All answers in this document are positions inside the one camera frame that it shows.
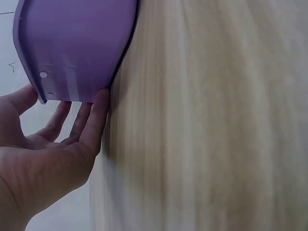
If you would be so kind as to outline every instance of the purple plastic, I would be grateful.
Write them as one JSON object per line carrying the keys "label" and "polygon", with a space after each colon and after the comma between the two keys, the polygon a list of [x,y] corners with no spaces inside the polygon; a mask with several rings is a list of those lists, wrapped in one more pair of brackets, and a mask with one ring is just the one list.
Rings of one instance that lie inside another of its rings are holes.
{"label": "purple plastic", "polygon": [[42,103],[92,103],[98,90],[110,86],[137,5],[138,0],[19,0],[13,40]]}

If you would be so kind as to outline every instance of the palm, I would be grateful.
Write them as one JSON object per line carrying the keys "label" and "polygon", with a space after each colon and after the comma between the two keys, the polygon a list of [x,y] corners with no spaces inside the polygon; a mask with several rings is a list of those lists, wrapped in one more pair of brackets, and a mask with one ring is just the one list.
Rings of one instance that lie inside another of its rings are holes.
{"label": "palm", "polygon": [[71,103],[61,102],[45,128],[25,137],[19,116],[35,104],[35,93],[26,87],[0,97],[0,186],[20,212],[32,216],[86,182],[100,149],[108,96],[103,91],[94,105],[83,103],[61,143],[54,141]]}

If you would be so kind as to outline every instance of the purple plastic container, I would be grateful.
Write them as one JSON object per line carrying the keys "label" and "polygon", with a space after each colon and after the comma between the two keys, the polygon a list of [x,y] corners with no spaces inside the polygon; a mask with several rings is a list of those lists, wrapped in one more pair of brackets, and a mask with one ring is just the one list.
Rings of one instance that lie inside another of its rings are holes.
{"label": "purple plastic container", "polygon": [[132,39],[138,0],[19,0],[13,40],[39,100],[93,102]]}

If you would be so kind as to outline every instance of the wrist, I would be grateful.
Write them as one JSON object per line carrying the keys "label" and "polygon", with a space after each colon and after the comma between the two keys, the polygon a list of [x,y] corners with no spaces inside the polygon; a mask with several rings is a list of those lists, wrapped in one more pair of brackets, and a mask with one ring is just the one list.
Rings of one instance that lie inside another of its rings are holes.
{"label": "wrist", "polygon": [[6,231],[24,231],[30,218],[18,208],[13,195],[0,178],[0,227]]}

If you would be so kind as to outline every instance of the finger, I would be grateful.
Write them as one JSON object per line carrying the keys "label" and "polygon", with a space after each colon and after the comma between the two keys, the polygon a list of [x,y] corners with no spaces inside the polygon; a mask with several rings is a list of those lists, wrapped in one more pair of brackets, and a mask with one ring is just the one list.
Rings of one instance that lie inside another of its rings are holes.
{"label": "finger", "polygon": [[63,123],[71,109],[71,105],[71,102],[61,102],[46,127],[35,133],[35,135],[39,135],[49,142],[54,142],[61,132]]}
{"label": "finger", "polygon": [[98,154],[101,146],[108,108],[109,90],[100,90],[92,106],[88,121],[79,138],[79,142],[86,145],[94,154]]}
{"label": "finger", "polygon": [[81,105],[80,110],[78,111],[76,120],[74,122],[71,134],[69,135],[69,138],[65,139],[61,143],[70,145],[70,144],[73,144],[79,141],[79,137],[89,118],[91,106],[92,106],[91,103],[83,103]]}
{"label": "finger", "polygon": [[31,85],[27,85],[19,91],[5,96],[5,98],[11,102],[19,115],[31,108],[38,101],[38,96]]}

